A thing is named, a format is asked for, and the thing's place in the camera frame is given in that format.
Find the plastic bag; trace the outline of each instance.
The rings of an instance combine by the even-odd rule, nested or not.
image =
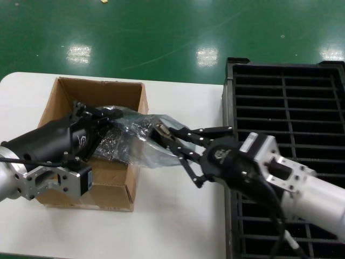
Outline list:
[[[181,165],[171,151],[154,142],[150,135],[160,121],[176,129],[185,127],[183,124],[167,115],[143,115],[121,106],[104,106],[98,109],[103,108],[119,109],[123,112],[123,117],[111,120],[115,127],[104,137],[94,152],[94,157],[148,168]],[[194,144],[188,147],[195,149]]]

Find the white table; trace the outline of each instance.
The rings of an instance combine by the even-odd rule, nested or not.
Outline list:
[[[37,127],[58,76],[17,72],[1,81],[0,141]],[[143,82],[149,113],[168,114],[190,128],[222,125],[221,85],[78,78]],[[225,258],[223,187],[206,183],[197,189],[182,167],[171,167],[141,169],[133,213],[45,208],[24,198],[6,199],[0,203],[0,253]]]

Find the wire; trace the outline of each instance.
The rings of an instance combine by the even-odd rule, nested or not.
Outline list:
[[[274,259],[277,252],[279,251],[279,248],[281,247],[282,243],[284,242],[284,235],[285,235],[285,230],[286,230],[286,221],[285,221],[285,216],[284,213],[281,209],[279,199],[277,197],[277,194],[273,190],[273,188],[266,182],[263,176],[259,176],[258,180],[266,187],[268,192],[271,194],[271,197],[273,199],[273,203],[275,205],[275,211],[278,213],[278,216],[280,218],[281,223],[279,224],[278,218],[276,213],[272,213],[271,215],[271,220],[272,222],[277,226],[278,232],[279,232],[279,239],[278,241],[274,244],[271,253],[270,253],[270,259]]]
[[[296,240],[290,235],[289,231],[286,230],[286,220],[284,212],[282,211],[282,208],[280,206],[280,201],[277,197],[277,194],[273,190],[272,186],[270,186],[266,180],[260,176],[259,181],[267,188],[267,190],[272,194],[272,198],[274,199],[274,204],[276,211],[278,212],[278,217],[280,219],[280,222],[278,220],[278,217],[275,212],[272,211],[272,214],[270,216],[270,219],[272,220],[273,224],[277,227],[277,230],[279,232],[279,239],[274,244],[271,253],[270,253],[270,259],[274,259],[277,252],[279,251],[279,248],[284,242],[284,239],[288,242],[290,247],[295,251],[295,253],[301,257],[302,259],[308,259],[302,248],[298,245]]]
[[[31,166],[46,166],[46,167],[65,167],[67,165],[66,161],[59,163],[50,163],[50,162],[37,162],[23,159],[13,159],[13,158],[0,158],[0,162],[4,163],[21,163],[22,165],[31,165]]]

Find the cardboard box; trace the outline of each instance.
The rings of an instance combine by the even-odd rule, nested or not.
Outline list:
[[[57,78],[38,127],[71,112],[75,100],[95,107],[118,105],[148,112],[145,86],[141,83]],[[52,207],[133,211],[139,168],[94,158],[89,164],[94,185],[81,199],[49,190],[37,200]]]

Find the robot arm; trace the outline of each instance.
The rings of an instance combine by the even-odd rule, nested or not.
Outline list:
[[[269,209],[280,239],[285,238],[298,256],[306,258],[286,231],[285,218],[302,218],[345,242],[345,189],[316,178],[314,170],[281,156],[273,136],[253,132],[240,144],[231,127],[191,131],[160,124],[157,131],[160,142],[178,156],[198,188],[205,181],[219,182]],[[180,140],[205,150],[199,155]],[[202,176],[195,175],[188,160],[200,164]],[[279,246],[272,249],[271,258]]]
[[[113,127],[109,119],[121,116],[119,110],[75,103],[66,117],[2,142],[0,201],[20,196],[32,200],[49,189],[81,197],[92,187],[92,170],[84,161]]]

